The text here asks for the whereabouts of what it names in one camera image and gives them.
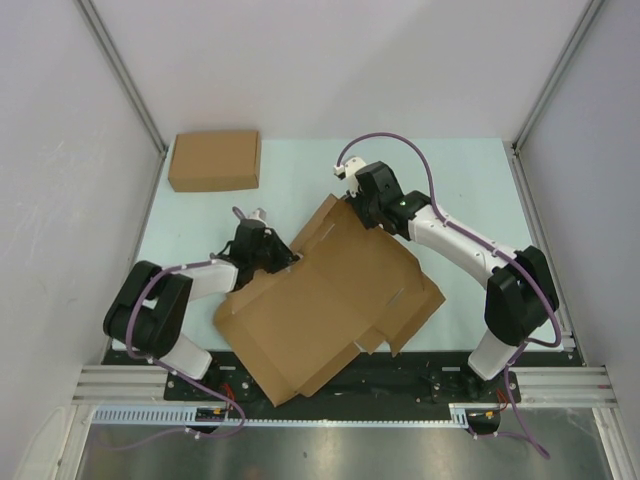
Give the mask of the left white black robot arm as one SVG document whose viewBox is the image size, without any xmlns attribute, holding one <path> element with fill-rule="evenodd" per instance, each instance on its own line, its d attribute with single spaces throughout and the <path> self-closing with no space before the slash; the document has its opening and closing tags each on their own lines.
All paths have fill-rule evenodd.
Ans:
<svg viewBox="0 0 640 480">
<path fill-rule="evenodd" d="M 243 219 L 234 238 L 208 260 L 161 267 L 137 262 L 103 321 L 104 333 L 125 345 L 135 359 L 159 361 L 186 377 L 197 398 L 214 397 L 220 374 L 212 355 L 182 333 L 189 303 L 244 288 L 258 271 L 275 274 L 299 260 L 263 221 Z"/>
</svg>

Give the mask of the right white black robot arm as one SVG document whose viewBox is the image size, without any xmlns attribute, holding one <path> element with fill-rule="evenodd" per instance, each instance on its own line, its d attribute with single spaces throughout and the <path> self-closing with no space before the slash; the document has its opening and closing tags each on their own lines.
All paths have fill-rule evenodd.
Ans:
<svg viewBox="0 0 640 480">
<path fill-rule="evenodd" d="M 352 157 L 333 172 L 346 182 L 345 200 L 365 228 L 380 227 L 427 247 L 483 287 L 486 332 L 468 357 L 461 388 L 473 401 L 486 400 L 497 389 L 496 376 L 559 307 L 544 253 L 534 246 L 508 248 L 456 223 L 430 196 L 403 192 L 383 162 Z"/>
</svg>

